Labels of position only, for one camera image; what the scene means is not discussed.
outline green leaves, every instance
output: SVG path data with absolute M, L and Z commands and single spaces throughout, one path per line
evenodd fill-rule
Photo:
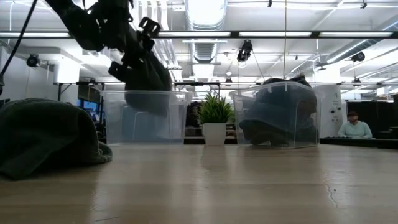
M 227 123 L 234 116 L 234 113 L 225 97 L 219 98 L 207 94 L 197 112 L 197 116 L 202 124 Z

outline black cable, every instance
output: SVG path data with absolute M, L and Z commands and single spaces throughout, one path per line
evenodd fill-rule
M 1 70 L 1 73 L 0 73 L 0 88 L 2 88 L 2 86 L 4 86 L 3 76 L 4 76 L 4 74 L 6 73 L 8 66 L 10 66 L 11 60 L 12 60 L 12 58 L 15 56 L 15 53 L 17 52 L 19 45 L 21 44 L 21 40 L 22 40 L 22 38 L 23 38 L 23 36 L 24 36 L 24 34 L 25 34 L 26 27 L 27 27 L 27 25 L 28 25 L 28 23 L 29 23 L 29 21 L 30 21 L 30 18 L 32 17 L 33 10 L 34 10 L 35 7 L 36 7 L 36 3 L 37 3 L 37 0 L 33 0 L 32 6 L 31 6 L 30 9 L 29 9 L 29 12 L 28 12 L 28 14 L 27 14 L 27 17 L 26 17 L 24 26 L 22 26 L 21 33 L 19 34 L 18 40 L 17 40 L 17 42 L 16 42 L 14 48 L 12 49 L 12 52 L 11 52 L 11 54 L 10 54 L 10 57 L 8 58 L 6 64 L 4 65 L 4 68 L 2 68 L 2 70 Z

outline table surface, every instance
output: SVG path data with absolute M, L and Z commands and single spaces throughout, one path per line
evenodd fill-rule
M 0 223 L 397 223 L 398 152 L 115 147 L 100 166 L 0 180 Z

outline white flower pot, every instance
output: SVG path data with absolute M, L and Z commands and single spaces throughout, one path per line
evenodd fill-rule
M 203 124 L 203 136 L 207 146 L 223 146 L 226 136 L 226 123 Z

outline light blue shirt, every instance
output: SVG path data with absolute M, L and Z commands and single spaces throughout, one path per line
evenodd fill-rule
M 358 121 L 355 125 L 347 122 L 341 125 L 338 131 L 339 137 L 352 137 L 352 138 L 372 138 L 372 132 L 368 124 Z

